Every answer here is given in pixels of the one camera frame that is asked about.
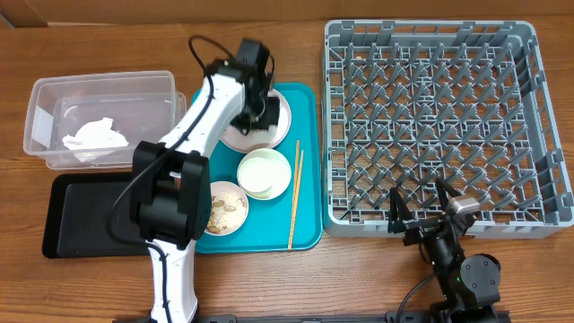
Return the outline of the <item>white tissue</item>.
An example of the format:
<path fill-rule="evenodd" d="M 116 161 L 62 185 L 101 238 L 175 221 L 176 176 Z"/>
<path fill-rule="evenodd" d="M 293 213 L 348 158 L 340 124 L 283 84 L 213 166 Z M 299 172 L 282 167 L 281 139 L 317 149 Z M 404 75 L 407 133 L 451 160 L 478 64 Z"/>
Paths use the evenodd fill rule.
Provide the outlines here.
<path fill-rule="evenodd" d="M 62 143 L 80 162 L 91 162 L 98 157 L 110 154 L 104 149 L 128 146 L 126 138 L 112 129 L 113 119 L 103 118 L 82 126 L 75 136 L 66 135 Z"/>
<path fill-rule="evenodd" d="M 248 132 L 248 135 L 259 135 L 259 136 L 263 136 L 263 135 L 267 135 L 267 136 L 273 136 L 276 134 L 277 132 L 277 128 L 278 126 L 270 126 L 267 129 L 250 129 Z"/>

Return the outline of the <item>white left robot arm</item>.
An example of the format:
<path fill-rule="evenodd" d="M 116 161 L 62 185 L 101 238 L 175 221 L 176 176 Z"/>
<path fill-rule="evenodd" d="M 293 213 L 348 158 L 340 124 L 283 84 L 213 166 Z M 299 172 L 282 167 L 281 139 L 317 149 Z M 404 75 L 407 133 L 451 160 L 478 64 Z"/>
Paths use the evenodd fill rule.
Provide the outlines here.
<path fill-rule="evenodd" d="M 187 114 L 158 143 L 142 141 L 132 162 L 130 218 L 152 260 L 151 322 L 193 322 L 196 242 L 211 212 L 209 158 L 225 129 L 242 135 L 279 121 L 269 92 L 274 59 L 263 43 L 243 39 L 236 54 L 200 65 L 204 83 Z"/>

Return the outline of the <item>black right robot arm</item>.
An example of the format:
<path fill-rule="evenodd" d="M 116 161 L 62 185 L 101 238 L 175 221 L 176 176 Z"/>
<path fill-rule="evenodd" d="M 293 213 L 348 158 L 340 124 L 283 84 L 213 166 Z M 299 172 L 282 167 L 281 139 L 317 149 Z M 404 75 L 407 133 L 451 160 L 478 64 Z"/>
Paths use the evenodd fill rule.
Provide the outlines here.
<path fill-rule="evenodd" d="M 402 233 L 404 245 L 416 245 L 423 261 L 433 270 L 403 298 L 395 321 L 407 321 L 407 302 L 435 279 L 444 300 L 431 304 L 429 310 L 413 319 L 415 322 L 509 322 L 509 314 L 495 309 L 500 301 L 500 262 L 490 254 L 466 256 L 459 241 L 474 225 L 481 211 L 480 203 L 461 194 L 444 179 L 436 179 L 435 186 L 441 214 L 433 218 L 415 219 L 397 188 L 391 188 L 388 194 L 387 231 Z"/>

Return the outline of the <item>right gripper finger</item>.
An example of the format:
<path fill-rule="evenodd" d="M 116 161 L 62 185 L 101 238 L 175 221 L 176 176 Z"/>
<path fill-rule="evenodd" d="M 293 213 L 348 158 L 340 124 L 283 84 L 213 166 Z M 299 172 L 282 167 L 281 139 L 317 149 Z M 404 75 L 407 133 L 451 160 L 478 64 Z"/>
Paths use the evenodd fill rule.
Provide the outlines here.
<path fill-rule="evenodd" d="M 400 233 L 407 230 L 407 222 L 413 219 L 413 215 L 407 204 L 399 194 L 397 188 L 391 188 L 389 191 L 389 218 L 387 231 L 389 233 Z"/>
<path fill-rule="evenodd" d="M 448 201 L 451 197 L 461 196 L 461 193 L 448 184 L 443 178 L 435 179 L 435 186 L 439 203 L 443 211 L 447 210 Z"/>

